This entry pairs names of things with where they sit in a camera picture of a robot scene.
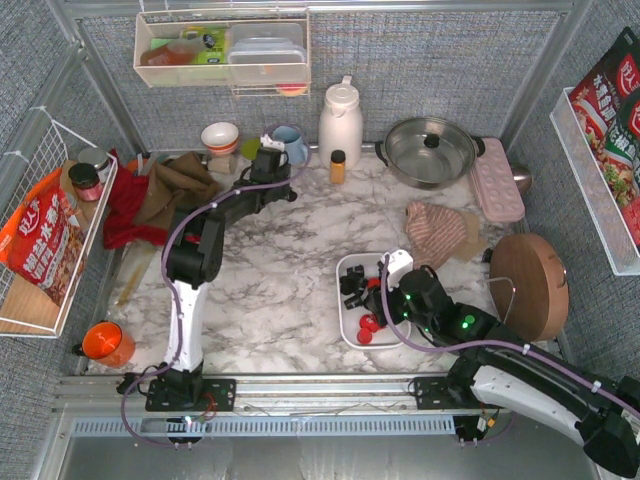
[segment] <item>orange cup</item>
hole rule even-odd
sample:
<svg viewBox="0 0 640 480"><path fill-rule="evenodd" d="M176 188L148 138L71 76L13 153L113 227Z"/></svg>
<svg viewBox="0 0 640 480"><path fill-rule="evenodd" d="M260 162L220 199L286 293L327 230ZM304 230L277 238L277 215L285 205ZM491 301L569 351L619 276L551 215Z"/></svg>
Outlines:
<svg viewBox="0 0 640 480"><path fill-rule="evenodd" d="M113 322L101 322L84 336L81 348L74 353L89 357L107 367L122 367L136 349L133 338Z"/></svg>

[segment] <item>wooden cutting board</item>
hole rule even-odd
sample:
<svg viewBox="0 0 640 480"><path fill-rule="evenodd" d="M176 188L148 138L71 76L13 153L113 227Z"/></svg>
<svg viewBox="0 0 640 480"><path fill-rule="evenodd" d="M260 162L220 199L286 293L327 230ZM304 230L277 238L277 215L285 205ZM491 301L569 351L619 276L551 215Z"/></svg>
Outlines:
<svg viewBox="0 0 640 480"><path fill-rule="evenodd" d="M524 340L550 340L562 330L569 313L567 274L544 238L533 233L502 238L493 250L490 277L513 281L516 295L506 325ZM500 318L504 318L511 285L497 281L490 289Z"/></svg>

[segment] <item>brand logo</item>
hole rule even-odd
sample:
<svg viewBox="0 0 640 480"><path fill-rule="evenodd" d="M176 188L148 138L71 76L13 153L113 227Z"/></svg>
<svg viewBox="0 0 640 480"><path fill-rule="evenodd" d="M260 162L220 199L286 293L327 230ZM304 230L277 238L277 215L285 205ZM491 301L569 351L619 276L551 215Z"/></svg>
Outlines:
<svg viewBox="0 0 640 480"><path fill-rule="evenodd" d="M629 128L637 137L640 137L640 102L636 103L633 110L631 110Z"/></svg>
<svg viewBox="0 0 640 480"><path fill-rule="evenodd" d="M640 73L630 53L622 60L618 70L618 89L622 97L628 97L631 92L640 87Z"/></svg>

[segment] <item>striped oven mitt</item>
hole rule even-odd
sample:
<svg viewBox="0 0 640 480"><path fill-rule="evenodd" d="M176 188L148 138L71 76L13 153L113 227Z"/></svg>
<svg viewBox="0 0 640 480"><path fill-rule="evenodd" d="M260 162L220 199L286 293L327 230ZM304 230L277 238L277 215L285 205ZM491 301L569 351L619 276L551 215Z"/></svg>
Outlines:
<svg viewBox="0 0 640 480"><path fill-rule="evenodd" d="M411 242L416 269L428 265L437 270L467 240L467 225L462 215L450 208L422 202L411 202L407 206L405 232Z"/></svg>

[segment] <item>white pitcher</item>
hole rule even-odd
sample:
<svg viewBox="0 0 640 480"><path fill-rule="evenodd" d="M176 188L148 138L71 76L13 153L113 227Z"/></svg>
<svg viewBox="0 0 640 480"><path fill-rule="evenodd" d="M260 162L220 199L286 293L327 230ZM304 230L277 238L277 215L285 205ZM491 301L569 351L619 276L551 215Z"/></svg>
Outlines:
<svg viewBox="0 0 640 480"><path fill-rule="evenodd" d="M342 150L346 155L346 169L360 161L362 153L362 112L360 94L351 85L351 77L327 89L324 110L320 115L318 153L325 167L331 164L331 152Z"/></svg>

